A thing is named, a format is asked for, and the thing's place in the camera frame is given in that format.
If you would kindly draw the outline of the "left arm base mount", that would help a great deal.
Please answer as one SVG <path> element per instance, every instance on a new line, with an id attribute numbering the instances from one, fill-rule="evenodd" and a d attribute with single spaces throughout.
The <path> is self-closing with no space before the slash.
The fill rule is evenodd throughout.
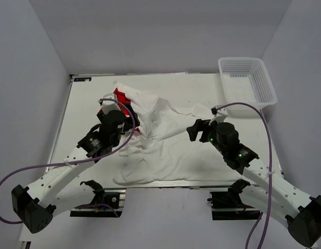
<path id="1" fill-rule="evenodd" d="M 89 204 L 83 204 L 70 211 L 71 217 L 105 217 L 119 218 L 122 214 L 125 191 L 106 190 L 94 180 L 83 181 L 80 186 L 88 186 L 93 193 Z"/>

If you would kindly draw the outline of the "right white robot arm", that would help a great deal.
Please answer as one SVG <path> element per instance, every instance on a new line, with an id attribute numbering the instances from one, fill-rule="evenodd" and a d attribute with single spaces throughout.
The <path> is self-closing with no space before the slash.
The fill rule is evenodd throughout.
<path id="1" fill-rule="evenodd" d="M 253 150 L 242 144 L 233 124 L 198 119 L 188 127 L 191 141 L 210 142 L 231 169 L 243 176 L 228 188 L 229 202 L 254 207 L 282 224 L 292 238 L 312 247 L 321 237 L 321 195 L 309 195 L 274 175 Z"/>

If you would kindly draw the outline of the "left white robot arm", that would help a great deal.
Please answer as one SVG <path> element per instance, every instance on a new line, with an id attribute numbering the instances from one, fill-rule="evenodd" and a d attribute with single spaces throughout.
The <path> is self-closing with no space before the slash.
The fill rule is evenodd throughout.
<path id="1" fill-rule="evenodd" d="M 103 204 L 103 187 L 94 180 L 81 181 L 66 195 L 62 195 L 61 190 L 86 169 L 111 155 L 120 145 L 121 136 L 133 133 L 140 122 L 132 110 L 126 113 L 120 109 L 99 111 L 97 117 L 99 124 L 77 143 L 65 161 L 38 180 L 25 187 L 17 185 L 11 191 L 13 211 L 30 233 L 42 231 L 55 216 L 69 209 Z"/>

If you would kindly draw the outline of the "red print white t shirt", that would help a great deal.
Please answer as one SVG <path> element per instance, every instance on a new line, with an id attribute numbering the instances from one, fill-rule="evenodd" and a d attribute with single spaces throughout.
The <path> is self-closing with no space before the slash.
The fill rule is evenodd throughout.
<path id="1" fill-rule="evenodd" d="M 131 100 L 126 97 L 126 94 L 124 92 L 119 91 L 118 87 L 116 87 L 112 93 L 104 95 L 103 98 L 100 100 L 106 100 L 105 97 L 107 96 L 115 98 L 117 105 L 120 107 L 120 110 L 124 112 L 127 117 L 130 116 L 131 118 L 133 118 L 132 112 L 135 112 L 135 111 L 131 105 Z M 136 121 L 132 120 L 132 122 L 135 122 L 135 131 L 140 132 L 139 130 L 140 121 L 138 119 L 137 113 L 136 113 Z"/>

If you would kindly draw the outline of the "plain white t shirt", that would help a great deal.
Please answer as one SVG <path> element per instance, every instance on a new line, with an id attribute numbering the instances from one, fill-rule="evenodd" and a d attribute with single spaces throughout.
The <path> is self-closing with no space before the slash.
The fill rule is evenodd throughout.
<path id="1" fill-rule="evenodd" d="M 146 90 L 121 83 L 116 95 L 124 94 L 138 115 L 140 125 L 129 143 L 119 151 L 123 161 L 113 181 L 119 185 L 154 181 L 236 181 L 210 143 L 192 142 L 186 131 L 196 119 L 208 119 L 208 108 L 199 103 L 191 108 L 174 107 L 168 100 Z"/>

